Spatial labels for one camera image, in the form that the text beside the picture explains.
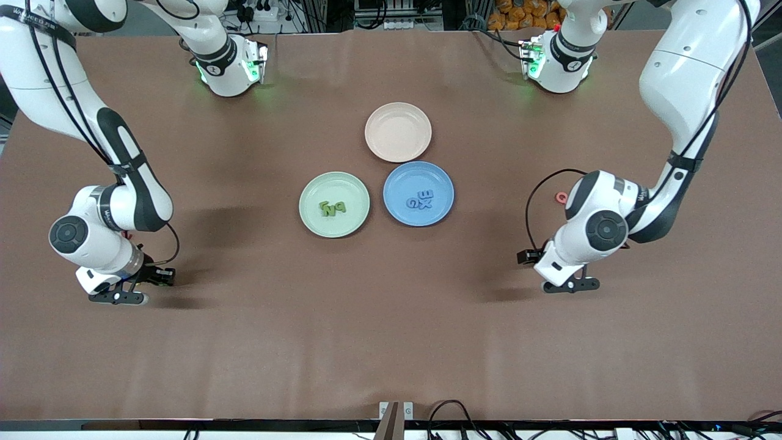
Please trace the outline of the brown table cover sheet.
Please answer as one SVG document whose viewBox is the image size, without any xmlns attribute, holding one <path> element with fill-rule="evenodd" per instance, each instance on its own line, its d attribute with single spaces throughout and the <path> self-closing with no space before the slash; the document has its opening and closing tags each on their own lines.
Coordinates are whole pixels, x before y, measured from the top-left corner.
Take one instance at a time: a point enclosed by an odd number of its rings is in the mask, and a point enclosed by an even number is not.
<svg viewBox="0 0 782 440">
<path fill-rule="evenodd" d="M 782 120 L 749 54 L 676 222 L 590 265 L 600 289 L 546 295 L 516 254 L 525 201 L 561 168 L 656 183 L 671 139 L 638 78 L 661 34 L 606 34 L 554 95 L 471 33 L 282 34 L 268 83 L 213 95 L 175 37 L 85 37 L 90 82 L 174 201 L 177 284 L 92 304 L 48 231 L 112 176 L 83 142 L 19 115 L 0 156 L 0 419 L 420 417 L 746 420 L 782 409 Z M 413 161 L 455 186 L 403 225 L 364 125 L 403 102 L 433 136 Z M 368 189 L 355 233 L 305 228 L 326 172 Z"/>
</svg>

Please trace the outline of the blue round plate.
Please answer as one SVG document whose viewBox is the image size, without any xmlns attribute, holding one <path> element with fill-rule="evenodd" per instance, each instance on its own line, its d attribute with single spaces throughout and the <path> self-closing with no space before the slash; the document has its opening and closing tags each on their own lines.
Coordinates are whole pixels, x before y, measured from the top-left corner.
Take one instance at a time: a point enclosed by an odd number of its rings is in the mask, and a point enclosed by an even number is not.
<svg viewBox="0 0 782 440">
<path fill-rule="evenodd" d="M 434 191 L 432 208 L 408 209 L 406 200 L 418 198 L 418 192 L 425 189 Z M 394 220 L 410 227 L 428 227 L 450 214 L 455 203 L 455 186 L 441 167 L 426 161 L 411 161 L 389 174 L 382 196 L 385 208 Z"/>
</svg>

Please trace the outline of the beige round plate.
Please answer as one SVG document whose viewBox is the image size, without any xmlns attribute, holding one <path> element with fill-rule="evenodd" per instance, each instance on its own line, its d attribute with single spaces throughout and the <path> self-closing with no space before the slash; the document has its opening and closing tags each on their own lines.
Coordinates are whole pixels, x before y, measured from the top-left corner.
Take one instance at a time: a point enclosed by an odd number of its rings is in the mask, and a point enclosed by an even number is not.
<svg viewBox="0 0 782 440">
<path fill-rule="evenodd" d="M 387 103 L 375 109 L 364 125 L 369 150 L 383 161 L 405 163 L 421 156 L 432 141 L 433 126 L 418 106 Z"/>
</svg>

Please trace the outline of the green round plate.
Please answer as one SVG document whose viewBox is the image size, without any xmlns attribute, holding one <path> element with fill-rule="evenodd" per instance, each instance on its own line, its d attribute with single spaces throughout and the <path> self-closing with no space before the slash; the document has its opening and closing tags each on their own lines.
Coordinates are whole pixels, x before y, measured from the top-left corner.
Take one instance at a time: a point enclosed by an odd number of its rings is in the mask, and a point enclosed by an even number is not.
<svg viewBox="0 0 782 440">
<path fill-rule="evenodd" d="M 319 204 L 344 202 L 346 213 L 324 217 Z M 326 172 L 313 178 L 301 192 L 299 217 L 305 228 L 324 238 L 347 237 L 361 228 L 371 208 L 367 187 L 359 178 L 346 172 Z"/>
</svg>

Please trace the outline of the pile of orange objects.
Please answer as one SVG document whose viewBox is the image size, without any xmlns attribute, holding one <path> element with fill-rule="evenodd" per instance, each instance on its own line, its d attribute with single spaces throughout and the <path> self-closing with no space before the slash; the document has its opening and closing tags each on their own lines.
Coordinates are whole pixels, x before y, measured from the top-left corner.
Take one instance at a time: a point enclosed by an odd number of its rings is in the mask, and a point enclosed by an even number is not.
<svg viewBox="0 0 782 440">
<path fill-rule="evenodd" d="M 494 0 L 486 19 L 489 31 L 516 31 L 529 27 L 558 30 L 566 9 L 557 0 Z"/>
</svg>

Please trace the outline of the white power strip with plugs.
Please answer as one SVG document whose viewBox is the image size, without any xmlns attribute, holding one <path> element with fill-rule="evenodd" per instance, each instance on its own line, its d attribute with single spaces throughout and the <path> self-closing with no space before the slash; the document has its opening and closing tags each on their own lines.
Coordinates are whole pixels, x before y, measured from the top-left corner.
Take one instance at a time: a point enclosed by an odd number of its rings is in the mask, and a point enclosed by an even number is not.
<svg viewBox="0 0 782 440">
<path fill-rule="evenodd" d="M 232 0 L 240 23 L 277 21 L 279 6 L 272 0 Z"/>
</svg>

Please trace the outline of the black table edge rail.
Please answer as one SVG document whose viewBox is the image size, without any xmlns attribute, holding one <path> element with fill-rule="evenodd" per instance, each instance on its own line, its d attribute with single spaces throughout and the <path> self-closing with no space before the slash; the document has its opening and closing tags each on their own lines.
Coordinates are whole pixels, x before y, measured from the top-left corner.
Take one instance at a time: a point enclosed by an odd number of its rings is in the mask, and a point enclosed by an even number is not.
<svg viewBox="0 0 782 440">
<path fill-rule="evenodd" d="M 379 426 L 378 420 L 282 420 L 282 419 L 95 419 L 95 420 L 7 420 L 0 421 L 0 431 L 279 431 L 279 432 L 340 432 L 369 433 Z M 427 431 L 461 428 L 467 431 L 477 427 L 485 432 L 539 431 L 608 431 L 614 428 L 633 428 L 643 431 L 695 430 L 715 438 L 718 433 L 758 434 L 769 438 L 782 435 L 781 421 L 656 421 L 656 420 L 408 420 L 405 428 Z"/>
</svg>

